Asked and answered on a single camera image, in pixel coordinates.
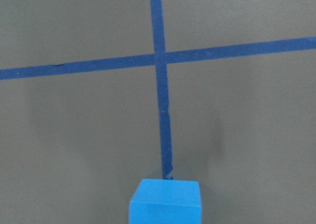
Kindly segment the blue foam block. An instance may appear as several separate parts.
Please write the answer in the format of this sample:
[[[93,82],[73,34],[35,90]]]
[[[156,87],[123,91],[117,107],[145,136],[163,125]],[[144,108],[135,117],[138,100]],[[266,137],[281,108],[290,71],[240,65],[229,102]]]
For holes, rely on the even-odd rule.
[[[130,224],[200,224],[197,181],[143,179],[129,203]]]

